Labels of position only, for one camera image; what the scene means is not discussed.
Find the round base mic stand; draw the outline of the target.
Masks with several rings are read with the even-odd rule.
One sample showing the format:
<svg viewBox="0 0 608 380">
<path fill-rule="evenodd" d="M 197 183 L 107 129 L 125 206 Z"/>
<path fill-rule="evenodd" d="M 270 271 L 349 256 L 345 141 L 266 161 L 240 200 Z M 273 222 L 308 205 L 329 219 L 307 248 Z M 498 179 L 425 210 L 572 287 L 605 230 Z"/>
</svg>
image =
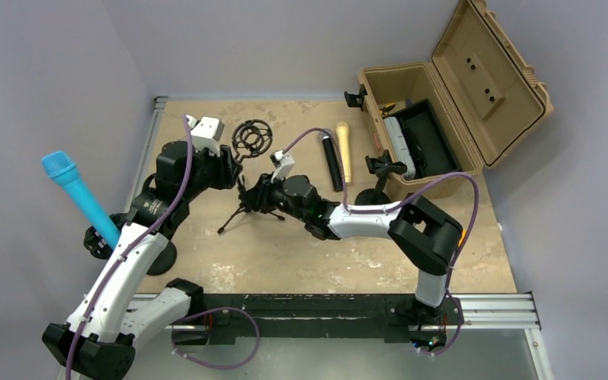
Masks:
<svg viewBox="0 0 608 380">
<path fill-rule="evenodd" d="M 388 177 L 392 173 L 403 175 L 407 172 L 408 166 L 401 161 L 392 161 L 388 150 L 384 150 L 376 158 L 366 156 L 366 164 L 369 173 L 377 177 L 377 182 L 373 188 L 362 190 L 356 196 L 355 205 L 370 206 L 390 203 L 390 198 L 384 193 Z"/>
</svg>

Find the black tripod mic stand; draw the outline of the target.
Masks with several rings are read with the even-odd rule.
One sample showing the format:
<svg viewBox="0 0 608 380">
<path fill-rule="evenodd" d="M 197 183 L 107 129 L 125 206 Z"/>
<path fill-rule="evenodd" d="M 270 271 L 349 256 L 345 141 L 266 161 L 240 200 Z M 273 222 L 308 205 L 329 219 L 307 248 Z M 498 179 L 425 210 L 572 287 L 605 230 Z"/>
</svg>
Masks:
<svg viewBox="0 0 608 380">
<path fill-rule="evenodd" d="M 235 152 L 235 158 L 242 163 L 245 159 L 258 158 L 265 154 L 271 147 L 273 141 L 273 131 L 271 126 L 264 120 L 251 119 L 240 123 L 235 129 L 231 137 L 232 147 Z M 246 180 L 243 175 L 240 175 L 237 180 L 238 195 L 241 191 L 248 190 Z M 245 213 L 237 210 L 227 219 L 227 221 L 217 229 L 217 234 L 222 234 L 235 216 Z M 266 213 L 272 215 L 279 221 L 284 221 L 282 215 L 276 214 L 274 211 Z"/>
</svg>

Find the black grey microphone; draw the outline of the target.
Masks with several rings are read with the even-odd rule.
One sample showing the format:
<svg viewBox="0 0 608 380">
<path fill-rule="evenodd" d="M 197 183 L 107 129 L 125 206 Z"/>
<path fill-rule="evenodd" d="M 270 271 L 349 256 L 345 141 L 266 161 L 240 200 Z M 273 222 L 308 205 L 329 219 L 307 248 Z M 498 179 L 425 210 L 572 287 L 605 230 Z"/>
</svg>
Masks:
<svg viewBox="0 0 608 380">
<path fill-rule="evenodd" d="M 329 170 L 329 176 L 332 183 L 332 189 L 334 192 L 343 191 L 343 178 L 341 175 L 340 164 L 336 155 L 336 148 L 333 143 L 331 131 L 325 129 L 318 133 L 318 140 L 320 141 L 323 152 L 325 155 L 326 165 Z"/>
</svg>

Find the cream microphone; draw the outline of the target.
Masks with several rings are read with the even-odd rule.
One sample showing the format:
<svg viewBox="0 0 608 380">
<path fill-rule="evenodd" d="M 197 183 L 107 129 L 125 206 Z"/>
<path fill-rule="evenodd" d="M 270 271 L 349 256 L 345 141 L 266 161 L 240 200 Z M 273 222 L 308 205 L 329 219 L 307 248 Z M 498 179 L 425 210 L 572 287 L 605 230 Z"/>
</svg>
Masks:
<svg viewBox="0 0 608 380">
<path fill-rule="evenodd" d="M 350 149 L 350 129 L 348 123 L 340 121 L 336 124 L 336 136 L 340 147 L 341 161 L 344 166 L 344 179 L 346 184 L 352 182 L 352 163 Z"/>
</svg>

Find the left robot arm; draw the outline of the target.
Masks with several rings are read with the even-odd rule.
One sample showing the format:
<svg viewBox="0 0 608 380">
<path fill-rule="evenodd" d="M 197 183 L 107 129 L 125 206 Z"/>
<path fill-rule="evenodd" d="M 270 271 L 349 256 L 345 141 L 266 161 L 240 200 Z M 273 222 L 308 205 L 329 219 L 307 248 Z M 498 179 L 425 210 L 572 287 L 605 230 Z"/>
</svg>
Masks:
<svg viewBox="0 0 608 380">
<path fill-rule="evenodd" d="M 180 278 L 144 307 L 128 307 L 145 276 L 167 272 L 175 263 L 172 237 L 190 203 L 208 189 L 233 188 L 241 170 L 227 145 L 170 142 L 127 213 L 94 212 L 84 244 L 106 264 L 78 308 L 42 336 L 65 378 L 124 378 L 140 348 L 167 325 L 211 318 L 203 288 Z"/>
</svg>

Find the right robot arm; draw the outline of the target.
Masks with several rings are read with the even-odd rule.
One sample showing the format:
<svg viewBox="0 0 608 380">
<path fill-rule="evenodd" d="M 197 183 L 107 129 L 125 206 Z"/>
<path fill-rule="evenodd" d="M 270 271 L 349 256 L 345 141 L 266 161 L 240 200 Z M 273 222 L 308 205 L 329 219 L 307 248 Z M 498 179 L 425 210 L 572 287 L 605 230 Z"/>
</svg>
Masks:
<svg viewBox="0 0 608 380">
<path fill-rule="evenodd" d="M 240 204 L 249 212 L 280 211 L 302 222 L 319 240 L 381 238 L 391 240 L 418 270 L 412 302 L 415 316 L 434 321 L 444 310 L 447 279 L 462 225 L 423 196 L 378 209 L 325 199 L 305 175 L 273 180 L 264 173 L 247 188 L 238 183 Z"/>
</svg>

